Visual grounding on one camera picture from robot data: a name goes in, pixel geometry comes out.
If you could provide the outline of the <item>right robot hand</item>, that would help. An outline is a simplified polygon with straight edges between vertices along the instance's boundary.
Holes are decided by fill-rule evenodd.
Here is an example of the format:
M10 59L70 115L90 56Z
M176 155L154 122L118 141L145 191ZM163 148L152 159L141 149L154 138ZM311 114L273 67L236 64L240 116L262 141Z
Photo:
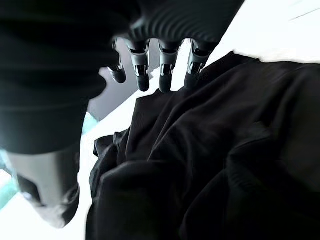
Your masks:
M160 51L167 92L180 45L191 40L184 85L192 89L243 5L241 0L3 0L0 3L0 147L24 198L61 229L80 199L80 139L89 101L126 80L117 39L138 88L149 88L149 42Z

